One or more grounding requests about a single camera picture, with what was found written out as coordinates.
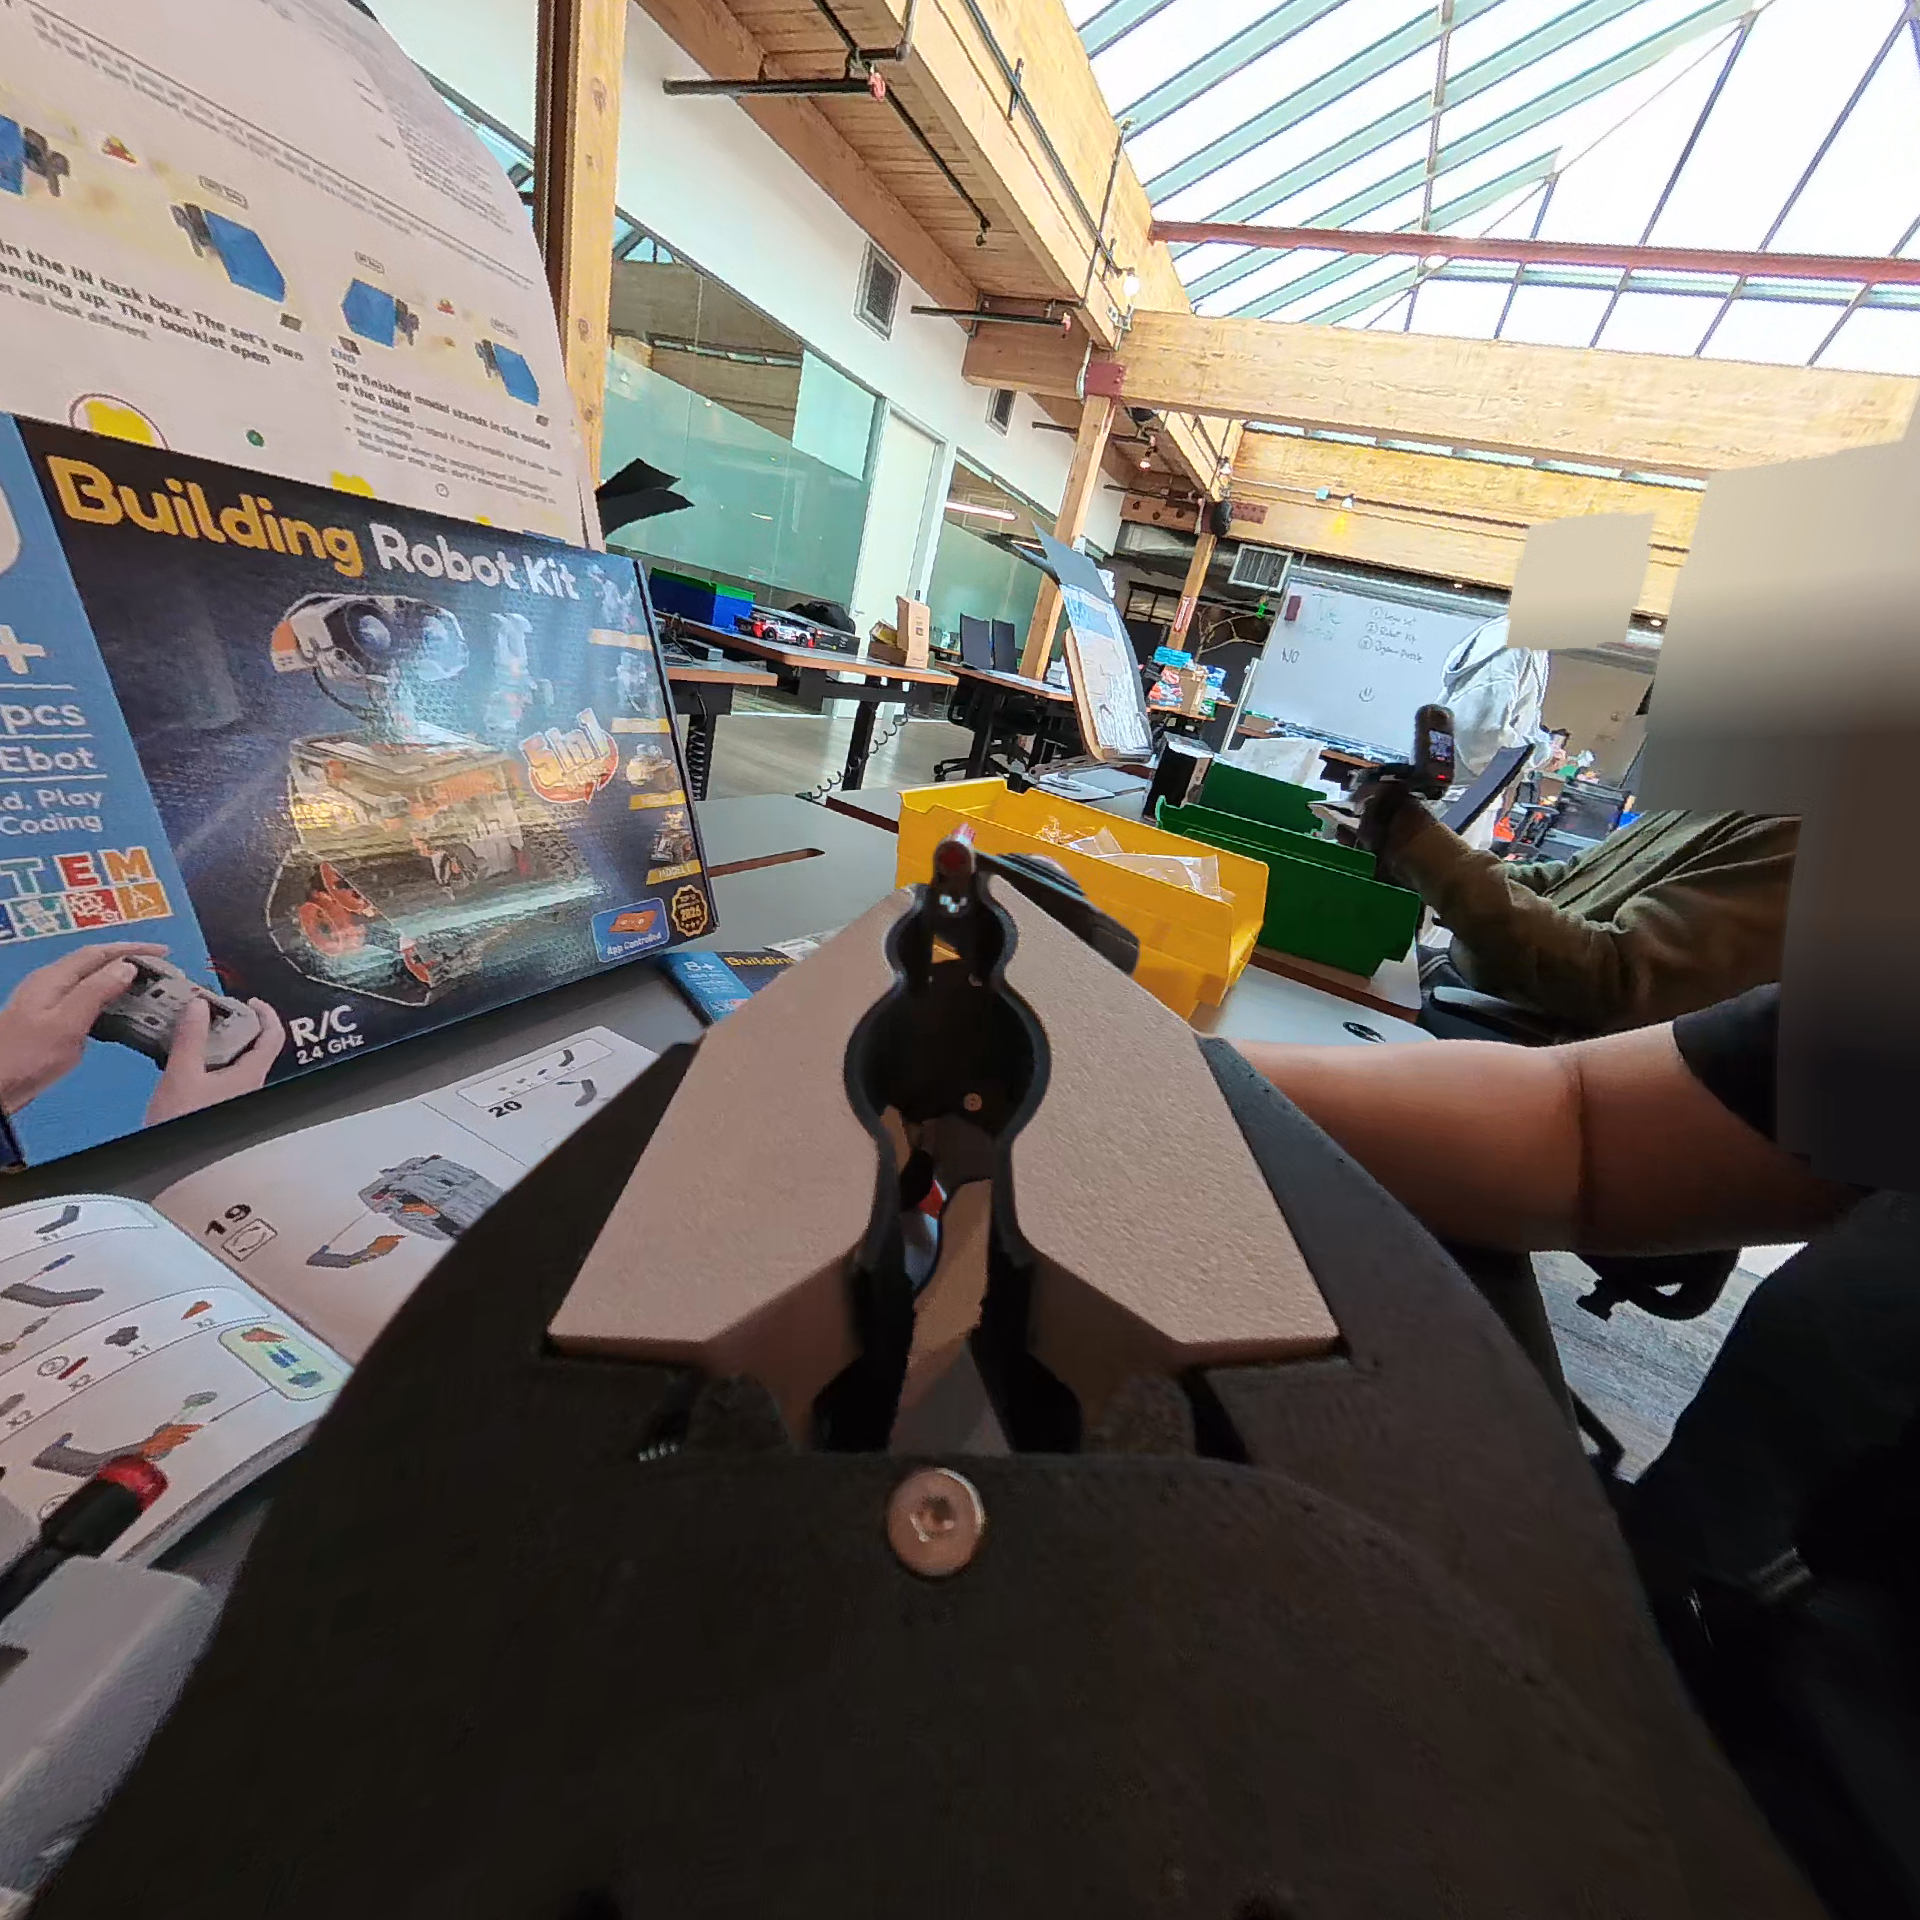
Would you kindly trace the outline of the person's right forearm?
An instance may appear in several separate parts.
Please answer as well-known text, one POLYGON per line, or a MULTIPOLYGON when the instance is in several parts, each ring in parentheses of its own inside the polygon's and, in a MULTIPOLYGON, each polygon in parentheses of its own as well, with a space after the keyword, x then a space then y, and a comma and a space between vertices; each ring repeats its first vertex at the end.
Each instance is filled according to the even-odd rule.
POLYGON ((1552 1050, 1234 1043, 1436 1237, 1672 1256, 1808 1241, 1865 1188, 1728 1112, 1672 1029, 1552 1050))

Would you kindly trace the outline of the whiteboard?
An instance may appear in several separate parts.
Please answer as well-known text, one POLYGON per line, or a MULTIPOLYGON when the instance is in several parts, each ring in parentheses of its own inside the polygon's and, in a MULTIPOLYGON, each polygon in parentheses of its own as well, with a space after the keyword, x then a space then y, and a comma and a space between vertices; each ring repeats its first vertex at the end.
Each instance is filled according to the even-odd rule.
POLYGON ((1463 637, 1501 614, 1470 588, 1289 567, 1275 621, 1240 682, 1234 736, 1318 738, 1362 758, 1400 758, 1415 715, 1440 703, 1463 637))

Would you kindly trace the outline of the green plastic bin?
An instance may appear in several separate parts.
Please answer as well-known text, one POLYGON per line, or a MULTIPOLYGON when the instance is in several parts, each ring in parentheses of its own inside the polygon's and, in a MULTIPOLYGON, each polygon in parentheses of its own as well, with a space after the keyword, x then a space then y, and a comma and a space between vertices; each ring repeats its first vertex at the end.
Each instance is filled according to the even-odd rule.
POLYGON ((1411 954, 1425 905, 1377 880, 1373 856, 1205 805, 1161 802, 1161 830, 1234 852, 1268 869, 1261 949, 1357 976, 1411 954))
POLYGON ((1301 835, 1327 835, 1324 805, 1318 786, 1279 782, 1228 758, 1211 758, 1198 790, 1198 807, 1211 815, 1301 835))

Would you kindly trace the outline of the open white instruction booklet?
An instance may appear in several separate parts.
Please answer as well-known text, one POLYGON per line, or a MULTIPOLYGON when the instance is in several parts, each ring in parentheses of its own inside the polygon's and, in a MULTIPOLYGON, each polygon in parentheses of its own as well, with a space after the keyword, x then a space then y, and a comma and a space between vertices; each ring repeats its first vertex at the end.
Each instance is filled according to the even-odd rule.
POLYGON ((151 1564, 301 1450, 428 1271, 658 1054, 595 1025, 166 1187, 5 1212, 5 1505, 117 1456, 164 1475, 108 1547, 151 1564))

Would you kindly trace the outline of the clear plastic parts bags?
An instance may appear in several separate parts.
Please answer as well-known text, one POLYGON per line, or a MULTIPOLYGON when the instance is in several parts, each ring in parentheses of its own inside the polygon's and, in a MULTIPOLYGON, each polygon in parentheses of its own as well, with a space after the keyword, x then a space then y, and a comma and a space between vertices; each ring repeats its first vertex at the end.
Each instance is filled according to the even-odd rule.
POLYGON ((1214 852, 1151 852, 1128 847, 1115 830, 1080 830, 1064 817, 1050 817, 1040 835, 1064 852, 1093 860, 1115 871, 1138 877, 1143 881, 1157 881, 1164 888, 1190 892, 1197 897, 1231 901, 1234 892, 1223 887, 1218 856, 1214 852))

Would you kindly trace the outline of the blue robot toy box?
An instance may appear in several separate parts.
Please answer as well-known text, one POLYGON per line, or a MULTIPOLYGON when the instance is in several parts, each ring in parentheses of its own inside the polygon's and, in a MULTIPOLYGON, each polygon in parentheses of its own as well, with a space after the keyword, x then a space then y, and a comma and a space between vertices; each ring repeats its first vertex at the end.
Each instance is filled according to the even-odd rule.
POLYGON ((629 560, 5 420, 5 1171, 706 940, 629 560))

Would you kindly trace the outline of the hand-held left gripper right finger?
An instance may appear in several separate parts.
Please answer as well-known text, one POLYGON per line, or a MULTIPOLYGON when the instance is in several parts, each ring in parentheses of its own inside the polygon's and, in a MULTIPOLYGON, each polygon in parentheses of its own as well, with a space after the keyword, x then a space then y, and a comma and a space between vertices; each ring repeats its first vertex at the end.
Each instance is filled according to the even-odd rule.
POLYGON ((1339 1357, 1339 1327, 1239 1128, 1203 1037, 1042 905, 1003 988, 1040 1025, 1040 1094, 1010 1140, 1007 1267, 977 1370, 1018 1453, 1074 1453, 1138 1380, 1339 1357))

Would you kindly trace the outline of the grey desk with wooden edge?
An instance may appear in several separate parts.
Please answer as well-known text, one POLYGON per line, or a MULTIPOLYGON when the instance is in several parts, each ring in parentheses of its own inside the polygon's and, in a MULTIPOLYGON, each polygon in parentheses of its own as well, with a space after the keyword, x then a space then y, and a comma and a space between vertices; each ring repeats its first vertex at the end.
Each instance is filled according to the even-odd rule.
POLYGON ((804 712, 823 712, 848 703, 852 736, 844 771, 823 786, 852 795, 866 785, 875 754, 880 709, 914 709, 931 695, 957 688, 946 670, 914 670, 902 664, 860 660, 848 651, 796 647, 756 635, 724 635, 704 621, 665 614, 663 644, 671 651, 671 682, 721 687, 729 692, 759 688, 795 698, 804 712))
MULTIPOLYGON (((742 871, 806 888, 781 919, 781 936, 835 939, 882 896, 904 888, 914 897, 886 945, 897 983, 846 1051, 856 1117, 880 1122, 897 1156, 897 1258, 882 1252, 880 1207, 861 1273, 897 1273, 914 1293, 902 1416, 946 1382, 963 1346, 977 1346, 988 1291, 1007 1267, 1014 1209, 998 1193, 1010 1187, 1010 1140, 1040 1094, 1040 1025, 998 981, 1015 928, 991 892, 998 881, 994 856, 977 852, 975 901, 940 912, 931 877, 897 887, 897 835, 872 830, 875 871, 856 877, 848 901, 833 901, 819 897, 835 880, 835 856, 819 835, 840 817, 806 805, 795 810, 796 830, 759 847, 756 866, 742 864, 742 871)), ((504 1515, 505 1481, 484 1468, 486 1450, 504 1447, 511 1468, 530 1468, 535 1443, 558 1447, 563 1419, 535 1411, 535 1393, 564 1398, 595 1363, 665 1398, 710 1382, 652 1363, 564 1357, 549 1340, 549 1321, 706 1033, 689 1045, 659 1045, 648 1075, 480 1215, 394 1310, 341 1398, 350 1402, 350 1435, 373 1435, 375 1395, 398 1387, 398 1459, 390 1464, 375 1443, 375 1464, 350 1468, 350 1486, 393 1493, 404 1468, 426 1468, 438 1486, 438 1459, 448 1456, 453 1469, 484 1475, 484 1515, 504 1515)))

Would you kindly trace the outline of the wooden clipboard with paper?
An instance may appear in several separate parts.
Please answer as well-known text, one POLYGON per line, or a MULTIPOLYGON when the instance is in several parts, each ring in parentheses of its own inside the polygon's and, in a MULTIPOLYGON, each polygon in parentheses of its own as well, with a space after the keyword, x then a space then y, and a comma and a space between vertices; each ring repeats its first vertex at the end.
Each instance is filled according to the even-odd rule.
POLYGON ((1086 752, 1096 760, 1152 766, 1157 741, 1138 647, 1105 573, 1078 548, 1040 532, 1040 569, 1064 610, 1067 692, 1086 752))

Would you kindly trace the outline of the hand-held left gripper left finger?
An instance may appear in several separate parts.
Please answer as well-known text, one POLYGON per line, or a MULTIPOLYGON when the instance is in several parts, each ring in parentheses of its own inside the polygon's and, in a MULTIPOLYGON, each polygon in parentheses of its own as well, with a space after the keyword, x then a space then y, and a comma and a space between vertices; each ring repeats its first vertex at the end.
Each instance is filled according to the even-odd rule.
POLYGON ((861 1273, 880 1207, 897 1258, 897 1156, 856 1117, 846 1051, 911 907, 882 896, 704 1037, 549 1321, 558 1352, 751 1380, 799 1436, 889 1447, 914 1293, 861 1273))

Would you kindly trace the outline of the yellow plastic bin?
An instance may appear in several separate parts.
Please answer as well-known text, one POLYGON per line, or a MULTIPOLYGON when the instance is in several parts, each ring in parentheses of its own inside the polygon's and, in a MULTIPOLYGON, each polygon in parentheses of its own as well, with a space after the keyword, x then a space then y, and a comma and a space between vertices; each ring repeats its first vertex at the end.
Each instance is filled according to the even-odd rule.
POLYGON ((1214 852, 1223 887, 1234 897, 1197 897, 1050 847, 1040 830, 1056 815, 1080 830, 1108 828, 1132 850, 1214 852, 1152 824, 1124 820, 1046 790, 1014 790, 1007 782, 957 782, 902 790, 897 887, 926 881, 945 833, 969 820, 977 852, 1058 860, 1108 915, 1140 939, 1138 981, 1175 1015, 1223 1007, 1259 952, 1268 869, 1234 852, 1214 852))

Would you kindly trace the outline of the wooden pillar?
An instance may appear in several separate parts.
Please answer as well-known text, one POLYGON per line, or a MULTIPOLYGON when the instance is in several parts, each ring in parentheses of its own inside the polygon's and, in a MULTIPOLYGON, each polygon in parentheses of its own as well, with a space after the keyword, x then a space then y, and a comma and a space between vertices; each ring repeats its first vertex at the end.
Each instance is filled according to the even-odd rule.
POLYGON ((535 236, 587 490, 606 456, 624 43, 628 3, 540 3, 535 236))

